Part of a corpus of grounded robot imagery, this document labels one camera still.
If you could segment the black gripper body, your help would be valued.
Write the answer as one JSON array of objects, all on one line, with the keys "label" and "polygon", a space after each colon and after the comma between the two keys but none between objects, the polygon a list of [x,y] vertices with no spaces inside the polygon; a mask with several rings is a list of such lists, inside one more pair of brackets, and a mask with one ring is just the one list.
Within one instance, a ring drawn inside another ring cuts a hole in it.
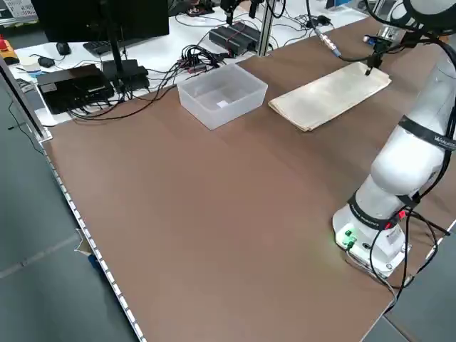
[{"label": "black gripper body", "polygon": [[392,42],[389,40],[385,40],[382,38],[375,38],[373,39],[373,52],[372,52],[372,57],[379,57],[382,56],[383,54],[387,53],[391,46]]}]

